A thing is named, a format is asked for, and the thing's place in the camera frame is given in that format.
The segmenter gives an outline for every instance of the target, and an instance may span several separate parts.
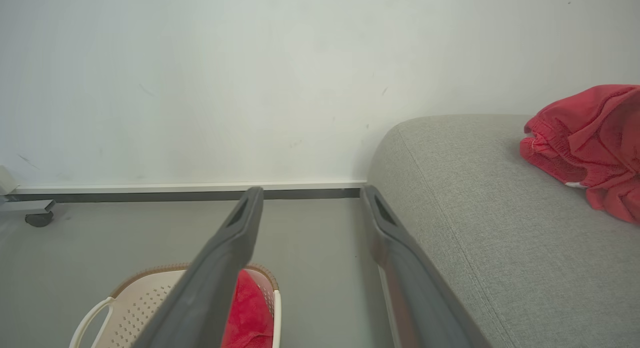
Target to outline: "gray sofa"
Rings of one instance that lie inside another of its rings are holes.
[[[521,158],[528,118],[403,122],[368,182],[495,348],[640,347],[640,227]]]

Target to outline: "crumpled red fabric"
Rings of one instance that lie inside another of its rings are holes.
[[[640,85],[606,84],[548,106],[524,127],[520,155],[591,207],[640,224]]]
[[[271,348],[274,318],[260,287],[244,269],[238,274],[222,348]]]

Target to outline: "basket handle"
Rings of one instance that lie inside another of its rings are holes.
[[[78,328],[75,328],[73,338],[71,338],[71,343],[69,343],[69,348],[78,348],[80,346],[80,341],[82,341],[82,336],[85,335],[85,331],[87,330],[87,327],[89,327],[89,323],[91,323],[91,321],[93,321],[94,318],[98,316],[98,313],[100,313],[100,311],[103,310],[104,307],[110,306],[114,301],[115,301],[114,298],[107,297],[105,300],[103,300],[102,302],[99,302],[94,307],[92,307],[91,310],[89,310],[89,313],[87,313],[84,316],[84,318],[82,318],[82,321],[80,321]],[[100,337],[100,335],[103,332],[103,329],[105,329],[105,325],[109,321],[110,316],[111,315],[109,314],[107,318],[104,320],[102,328],[100,328],[100,332],[98,333],[98,337]]]

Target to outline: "white baseboard trim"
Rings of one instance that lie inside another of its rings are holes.
[[[346,181],[290,181],[290,182],[217,182],[184,184],[105,184],[105,185],[19,185],[14,195],[94,195],[105,193],[182,193],[182,192],[237,192],[261,186],[266,191],[300,189],[361,188],[365,179]]]

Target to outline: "dark baseboard strip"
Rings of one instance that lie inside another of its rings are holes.
[[[170,193],[14,194],[10,201],[55,200],[57,203],[237,201],[244,191],[181,191]],[[358,198],[360,189],[265,190],[265,200]]]

